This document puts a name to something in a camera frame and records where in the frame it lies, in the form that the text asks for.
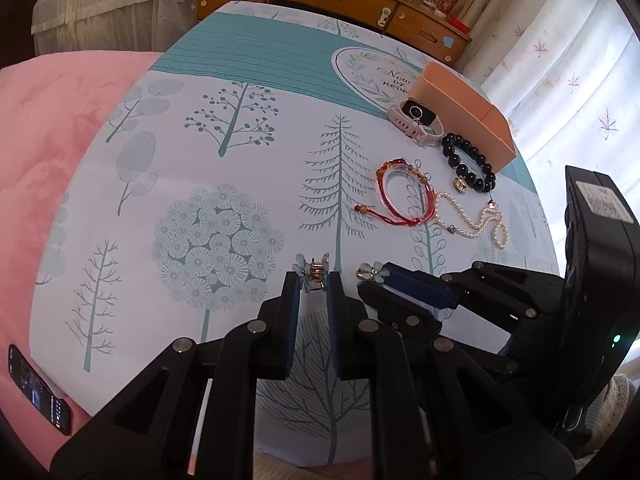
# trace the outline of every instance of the white sticker label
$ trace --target white sticker label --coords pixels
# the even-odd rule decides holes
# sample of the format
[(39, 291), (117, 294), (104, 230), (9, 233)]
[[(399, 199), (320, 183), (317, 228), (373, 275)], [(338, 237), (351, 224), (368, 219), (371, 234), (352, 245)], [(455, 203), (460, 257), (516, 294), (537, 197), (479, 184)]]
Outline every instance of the white sticker label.
[(587, 201), (592, 213), (613, 220), (622, 220), (629, 224), (634, 222), (633, 217), (612, 189), (587, 184), (586, 182), (576, 182), (576, 184), (580, 188), (582, 196)]

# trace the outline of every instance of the pearl necklace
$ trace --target pearl necklace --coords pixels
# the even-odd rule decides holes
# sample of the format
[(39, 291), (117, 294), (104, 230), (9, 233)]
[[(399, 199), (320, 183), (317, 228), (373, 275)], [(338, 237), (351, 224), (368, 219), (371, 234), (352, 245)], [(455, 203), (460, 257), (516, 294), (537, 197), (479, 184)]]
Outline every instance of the pearl necklace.
[[(466, 222), (466, 224), (471, 227), (471, 229), (473, 229), (473, 232), (463, 231), (462, 229), (455, 227), (455, 225), (453, 224), (447, 225), (440, 219), (440, 216), (438, 216), (438, 200), (441, 198), (445, 198), (454, 208), (456, 208), (457, 212), (460, 216), (462, 216), (462, 219)], [(435, 220), (436, 224), (438, 224), (443, 229), (446, 229), (451, 234), (457, 233), (466, 238), (478, 238), (482, 230), (484, 230), (489, 222), (495, 222), (495, 226), (491, 232), (491, 238), (494, 242), (494, 245), (499, 249), (504, 249), (507, 246), (507, 242), (509, 241), (509, 233), (507, 232), (507, 226), (504, 224), (502, 212), (498, 210), (498, 205), (493, 200), (489, 200), (487, 207), (482, 209), (478, 216), (478, 223), (474, 223), (469, 219), (469, 216), (462, 209), (460, 204), (449, 193), (441, 191), (439, 193), (436, 193), (436, 203), (433, 213), (433, 219)], [(504, 238), (501, 242), (498, 241), (497, 237), (498, 228), (502, 228), (502, 232), (504, 232)]]

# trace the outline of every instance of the gold charm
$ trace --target gold charm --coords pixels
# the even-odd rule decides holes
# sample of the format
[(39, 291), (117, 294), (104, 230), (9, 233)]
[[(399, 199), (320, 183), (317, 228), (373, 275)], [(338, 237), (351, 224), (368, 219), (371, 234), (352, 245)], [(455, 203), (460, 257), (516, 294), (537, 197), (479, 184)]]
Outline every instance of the gold charm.
[(457, 176), (456, 178), (453, 179), (453, 187), (456, 188), (456, 191), (458, 193), (464, 193), (468, 185), (466, 184), (464, 178), (460, 178)]

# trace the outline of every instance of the black bead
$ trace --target black bead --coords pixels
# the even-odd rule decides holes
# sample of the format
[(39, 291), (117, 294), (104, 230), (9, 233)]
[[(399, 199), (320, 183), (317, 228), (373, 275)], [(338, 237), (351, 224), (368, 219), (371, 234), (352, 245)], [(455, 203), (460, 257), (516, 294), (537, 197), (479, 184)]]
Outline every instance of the black bead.
[(456, 168), (456, 175), (457, 176), (465, 176), (468, 172), (469, 172), (469, 168), (466, 166), (466, 164), (460, 164)]
[(460, 164), (460, 156), (454, 153), (449, 157), (449, 165), (455, 168), (458, 164)]
[(454, 134), (447, 134), (442, 137), (440, 141), (443, 146), (453, 146), (453, 141), (456, 140), (456, 136)]

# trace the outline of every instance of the oval label print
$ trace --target oval label print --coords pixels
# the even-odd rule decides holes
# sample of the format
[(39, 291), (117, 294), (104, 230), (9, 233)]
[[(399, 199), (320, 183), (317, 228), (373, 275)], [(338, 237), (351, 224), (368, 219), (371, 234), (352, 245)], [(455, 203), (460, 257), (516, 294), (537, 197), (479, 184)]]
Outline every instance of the oval label print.
[(389, 54), (348, 46), (331, 58), (335, 73), (364, 100), (387, 110), (409, 95), (417, 77), (411, 67)]

